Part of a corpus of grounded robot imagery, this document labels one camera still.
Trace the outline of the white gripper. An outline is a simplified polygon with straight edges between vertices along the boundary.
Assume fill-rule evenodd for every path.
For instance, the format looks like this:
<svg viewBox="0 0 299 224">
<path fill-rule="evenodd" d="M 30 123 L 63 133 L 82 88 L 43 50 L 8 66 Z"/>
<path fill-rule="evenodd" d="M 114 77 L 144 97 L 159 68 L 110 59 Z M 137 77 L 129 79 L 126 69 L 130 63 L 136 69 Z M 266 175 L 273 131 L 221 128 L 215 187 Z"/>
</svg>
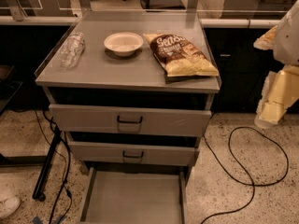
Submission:
<svg viewBox="0 0 299 224">
<path fill-rule="evenodd" d="M 267 129 L 278 125 L 287 110 L 299 100 L 299 0 L 281 19 L 253 43 L 261 50 L 273 49 L 274 58 L 287 64 L 265 78 L 262 99 L 259 101 L 254 123 Z"/>
</svg>

